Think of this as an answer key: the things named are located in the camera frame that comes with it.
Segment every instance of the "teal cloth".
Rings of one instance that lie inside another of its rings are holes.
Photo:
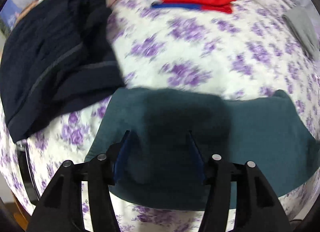
[[[233,163],[254,161],[277,196],[306,182],[319,167],[319,146],[282,90],[269,98],[228,101],[171,89],[118,89],[85,160],[106,152],[126,130],[135,131],[140,143],[133,146],[123,177],[109,189],[151,208],[205,208],[209,187],[196,173],[185,143],[188,131],[204,160],[220,154]]]

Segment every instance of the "metal screw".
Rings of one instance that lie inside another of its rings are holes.
[[[63,165],[64,167],[69,167],[69,166],[71,165],[71,163],[72,163],[72,161],[66,160],[66,161],[63,162],[62,165]]]
[[[107,158],[107,156],[105,154],[99,154],[97,158],[98,160],[103,161]]]
[[[256,164],[255,164],[253,161],[248,161],[248,162],[247,162],[247,165],[248,165],[249,167],[251,167],[251,168],[256,167]]]
[[[220,161],[221,158],[222,158],[221,155],[218,155],[218,154],[212,155],[212,159],[214,159],[215,161]]]

